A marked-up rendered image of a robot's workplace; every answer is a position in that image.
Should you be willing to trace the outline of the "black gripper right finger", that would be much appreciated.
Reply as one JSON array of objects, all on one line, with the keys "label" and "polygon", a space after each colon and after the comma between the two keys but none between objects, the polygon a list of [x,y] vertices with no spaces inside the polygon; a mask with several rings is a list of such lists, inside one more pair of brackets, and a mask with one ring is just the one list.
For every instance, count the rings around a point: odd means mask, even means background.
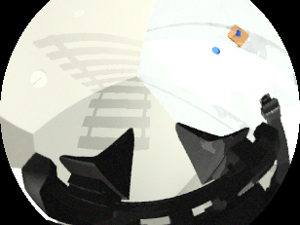
[{"label": "black gripper right finger", "polygon": [[176,131],[177,138],[180,139],[182,147],[185,147],[187,157],[193,164],[199,180],[206,184],[213,179],[213,173],[220,167],[229,149],[247,138],[249,127],[220,136],[176,123]]}]

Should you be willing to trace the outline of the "brown wooden block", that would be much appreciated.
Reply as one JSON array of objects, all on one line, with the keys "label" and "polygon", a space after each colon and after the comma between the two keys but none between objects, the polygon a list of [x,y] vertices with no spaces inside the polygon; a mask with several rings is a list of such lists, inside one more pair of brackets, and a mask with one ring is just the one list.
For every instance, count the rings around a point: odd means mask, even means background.
[{"label": "brown wooden block", "polygon": [[[240,30],[241,31],[241,37],[237,37],[236,36],[236,30]],[[236,24],[234,24],[233,29],[230,30],[230,33],[228,34],[228,38],[230,38],[230,40],[233,40],[234,44],[237,44],[237,46],[243,46],[244,45],[244,41],[247,40],[249,34],[245,33],[245,30],[241,29],[240,26],[237,26]]]}]

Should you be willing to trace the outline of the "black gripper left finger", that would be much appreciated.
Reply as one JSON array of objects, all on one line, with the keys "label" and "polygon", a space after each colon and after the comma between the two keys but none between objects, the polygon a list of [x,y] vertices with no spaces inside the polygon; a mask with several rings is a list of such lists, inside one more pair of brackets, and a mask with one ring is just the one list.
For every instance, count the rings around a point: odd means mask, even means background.
[{"label": "black gripper left finger", "polygon": [[128,129],[97,156],[62,155],[59,160],[68,171],[101,179],[116,195],[122,196],[122,200],[129,200],[133,149],[134,132]]}]

